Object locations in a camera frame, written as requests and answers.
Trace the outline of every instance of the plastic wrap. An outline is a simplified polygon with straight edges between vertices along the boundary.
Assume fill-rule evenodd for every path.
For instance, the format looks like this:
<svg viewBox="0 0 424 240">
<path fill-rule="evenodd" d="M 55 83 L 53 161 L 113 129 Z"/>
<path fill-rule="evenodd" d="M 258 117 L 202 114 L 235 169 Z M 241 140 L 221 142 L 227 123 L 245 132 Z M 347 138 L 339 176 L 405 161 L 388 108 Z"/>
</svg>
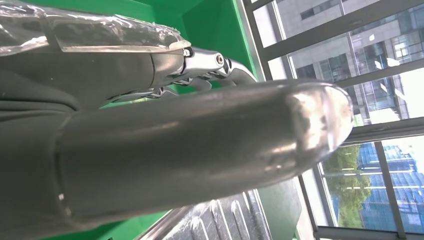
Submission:
<svg viewBox="0 0 424 240">
<path fill-rule="evenodd" d="M 169 211 L 135 240 L 271 240 L 256 189 Z"/>
<path fill-rule="evenodd" d="M 190 43 L 176 29 L 130 17 L 0 0 L 0 56 L 49 45 L 63 52 L 158 53 Z"/>
</svg>

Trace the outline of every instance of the building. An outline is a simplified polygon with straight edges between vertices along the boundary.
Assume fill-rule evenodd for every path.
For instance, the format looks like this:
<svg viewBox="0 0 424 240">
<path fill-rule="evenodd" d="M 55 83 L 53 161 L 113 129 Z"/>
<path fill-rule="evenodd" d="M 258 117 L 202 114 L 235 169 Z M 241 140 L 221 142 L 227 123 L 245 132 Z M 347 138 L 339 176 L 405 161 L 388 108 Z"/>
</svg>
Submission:
<svg viewBox="0 0 424 240">
<path fill-rule="evenodd" d="M 342 0 L 348 14 L 377 0 Z M 278 0 L 287 38 L 342 15 L 339 0 Z M 297 78 L 337 82 L 424 58 L 424 6 L 400 12 L 291 53 Z M 355 106 L 356 125 L 380 123 L 375 111 L 392 109 L 398 119 L 409 118 L 403 85 L 396 75 L 347 89 Z"/>
<path fill-rule="evenodd" d="M 277 0 L 285 37 L 289 38 L 361 9 L 378 0 Z M 338 82 L 424 58 L 424 5 L 399 12 L 350 32 L 290 53 L 295 78 Z M 349 87 L 355 125 L 399 121 L 416 117 L 407 104 L 414 78 L 394 75 Z M 424 233 L 424 175 L 402 144 L 391 141 L 384 152 L 406 232 Z M 362 203 L 365 229 L 396 231 L 377 152 L 372 142 L 360 146 L 358 168 L 370 173 L 370 196 Z M 331 196 L 338 215 L 339 201 Z"/>
</svg>

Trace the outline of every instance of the blue glass building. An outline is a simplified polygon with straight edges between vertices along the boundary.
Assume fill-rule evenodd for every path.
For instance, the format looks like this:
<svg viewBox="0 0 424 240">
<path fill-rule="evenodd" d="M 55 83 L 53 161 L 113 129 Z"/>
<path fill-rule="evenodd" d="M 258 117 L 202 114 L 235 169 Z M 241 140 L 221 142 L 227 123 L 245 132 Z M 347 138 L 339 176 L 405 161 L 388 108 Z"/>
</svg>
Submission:
<svg viewBox="0 0 424 240">
<path fill-rule="evenodd" d="M 416 160 L 398 145 L 385 145 L 385 155 L 391 173 L 394 193 L 406 232 L 424 233 L 424 174 L 417 172 Z M 376 170 L 377 152 L 373 143 L 361 145 L 358 168 Z M 396 231 L 383 176 L 370 175 L 371 195 L 362 203 L 360 212 L 365 229 Z"/>
</svg>

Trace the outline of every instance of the tree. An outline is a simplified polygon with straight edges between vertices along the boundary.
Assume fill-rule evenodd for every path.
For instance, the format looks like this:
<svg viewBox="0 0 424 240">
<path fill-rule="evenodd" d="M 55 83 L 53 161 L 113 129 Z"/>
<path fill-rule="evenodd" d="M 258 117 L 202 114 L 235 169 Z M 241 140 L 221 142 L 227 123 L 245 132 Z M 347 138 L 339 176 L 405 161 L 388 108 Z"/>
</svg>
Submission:
<svg viewBox="0 0 424 240">
<path fill-rule="evenodd" d="M 359 173 L 358 156 L 359 145 L 340 147 L 331 157 L 322 163 L 326 174 L 338 174 L 340 176 L 326 177 L 328 190 L 332 196 L 339 199 L 340 227 L 362 228 L 360 211 L 362 203 L 371 195 L 371 190 L 365 187 L 371 185 L 367 175 L 342 175 L 342 169 L 349 169 L 344 173 Z"/>
</svg>

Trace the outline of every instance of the screw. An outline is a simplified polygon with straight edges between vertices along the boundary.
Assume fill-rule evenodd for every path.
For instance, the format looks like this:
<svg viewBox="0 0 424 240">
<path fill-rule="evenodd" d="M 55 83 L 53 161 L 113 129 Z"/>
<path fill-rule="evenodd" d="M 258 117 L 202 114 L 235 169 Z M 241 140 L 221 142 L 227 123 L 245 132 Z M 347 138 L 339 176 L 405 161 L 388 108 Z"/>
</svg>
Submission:
<svg viewBox="0 0 424 240">
<path fill-rule="evenodd" d="M 182 52 L 182 54 L 184 55 L 184 57 L 190 57 L 190 55 L 191 55 L 192 53 L 190 52 L 190 50 L 188 50 L 188 49 L 184 49 L 184 51 Z"/>
<path fill-rule="evenodd" d="M 224 57 L 220 54 L 220 53 L 218 53 L 217 55 L 216 55 L 216 63 L 219 65 L 219 66 L 221 66 L 221 65 L 223 65 L 224 64 Z"/>
</svg>

